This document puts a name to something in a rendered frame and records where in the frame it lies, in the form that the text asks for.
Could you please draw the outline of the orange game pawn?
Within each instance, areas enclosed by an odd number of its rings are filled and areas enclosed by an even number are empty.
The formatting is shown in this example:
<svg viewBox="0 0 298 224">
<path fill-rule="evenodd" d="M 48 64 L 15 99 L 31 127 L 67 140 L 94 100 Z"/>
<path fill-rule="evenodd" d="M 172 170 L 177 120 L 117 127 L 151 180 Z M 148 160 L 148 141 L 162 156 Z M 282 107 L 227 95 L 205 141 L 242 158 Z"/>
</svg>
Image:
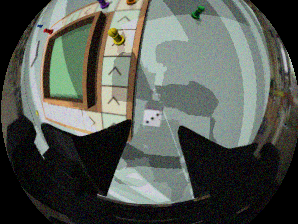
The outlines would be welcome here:
<svg viewBox="0 0 298 224">
<path fill-rule="evenodd" d="M 136 4 L 136 0 L 126 0 L 126 3 L 129 4 L 129 6 L 134 6 L 134 4 Z"/>
</svg>

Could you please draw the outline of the red game pawn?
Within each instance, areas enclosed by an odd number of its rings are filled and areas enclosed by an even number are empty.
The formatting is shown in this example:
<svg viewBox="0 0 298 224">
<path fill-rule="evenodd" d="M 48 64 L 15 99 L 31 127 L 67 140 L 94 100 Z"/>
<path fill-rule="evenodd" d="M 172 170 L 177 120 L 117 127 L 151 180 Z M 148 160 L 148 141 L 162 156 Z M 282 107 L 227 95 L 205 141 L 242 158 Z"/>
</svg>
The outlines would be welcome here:
<svg viewBox="0 0 298 224">
<path fill-rule="evenodd" d="M 48 32 L 49 35 L 53 34 L 53 30 L 49 30 L 49 28 L 48 28 L 48 30 L 47 30 L 47 28 L 45 28 L 44 32 L 45 32 L 45 34 L 47 34 L 47 32 Z"/>
</svg>

